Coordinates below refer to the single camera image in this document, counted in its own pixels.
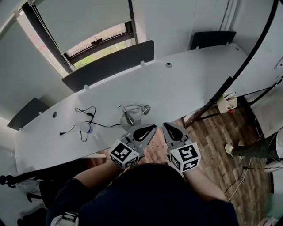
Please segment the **desk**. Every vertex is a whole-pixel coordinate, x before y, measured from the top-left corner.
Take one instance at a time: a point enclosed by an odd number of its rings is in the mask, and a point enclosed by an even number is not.
[[[82,90],[49,108],[22,130],[15,139],[18,173],[56,166],[109,148],[125,131],[120,127],[96,126],[97,136],[80,140],[78,121],[89,116],[75,107],[97,108],[94,122],[113,125],[120,122],[120,104],[148,104],[151,111],[143,123],[160,127],[204,106],[229,76],[233,76],[246,59],[236,45],[223,45],[186,51],[149,62],[144,66],[116,74]],[[232,90],[241,89],[234,83]]]

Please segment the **black and white marker cube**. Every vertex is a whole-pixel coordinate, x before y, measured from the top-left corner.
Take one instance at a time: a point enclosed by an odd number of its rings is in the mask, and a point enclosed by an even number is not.
[[[197,167],[200,161],[200,152],[197,143],[191,143],[170,150],[170,160],[180,172]]]
[[[130,165],[136,163],[140,154],[122,143],[120,140],[116,140],[109,150],[110,158],[118,166],[125,169]]]

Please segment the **gray pants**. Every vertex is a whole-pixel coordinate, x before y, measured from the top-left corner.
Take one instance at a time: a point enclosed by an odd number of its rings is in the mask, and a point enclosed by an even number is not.
[[[251,145],[238,146],[232,150],[232,156],[279,159],[276,152],[276,137],[277,133],[274,133],[270,137]]]

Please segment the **person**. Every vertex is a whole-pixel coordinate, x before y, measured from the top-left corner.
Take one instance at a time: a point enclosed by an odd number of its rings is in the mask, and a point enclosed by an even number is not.
[[[123,173],[107,161],[65,184],[48,210],[46,225],[56,225],[68,211],[78,214],[79,226],[238,225],[233,204],[198,167],[183,174],[155,163]]]
[[[230,144],[225,145],[226,153],[232,157],[258,157],[273,159],[264,168],[265,172],[272,172],[279,170],[283,167],[283,163],[280,159],[283,158],[283,129],[281,128],[278,132],[272,134],[268,138],[258,140],[251,145],[244,146],[240,144],[238,147],[233,147]]]

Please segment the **laminate floor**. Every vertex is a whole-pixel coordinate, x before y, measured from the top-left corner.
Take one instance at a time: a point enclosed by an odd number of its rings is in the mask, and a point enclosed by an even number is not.
[[[216,107],[212,107],[203,116],[216,113]],[[183,125],[181,119],[175,121]],[[202,121],[195,122],[187,129],[193,142],[197,142],[200,153],[200,169],[223,191],[238,179],[242,166],[248,166],[250,158],[233,158],[224,150],[226,143],[237,145],[243,140],[245,145],[257,141],[259,136],[256,129],[247,125],[247,118],[242,108],[235,109],[234,114],[221,114]],[[168,159],[165,156],[167,145],[163,132],[159,128],[145,149],[145,158],[140,163],[163,162]],[[105,162],[105,159],[88,160],[89,167],[94,167]],[[263,168],[264,159],[251,158],[250,167]],[[241,179],[236,182],[226,193],[232,195]],[[264,217],[265,201],[271,191],[270,175],[261,170],[247,171],[245,180],[239,186],[230,202],[234,205],[239,224],[241,226],[256,226]]]

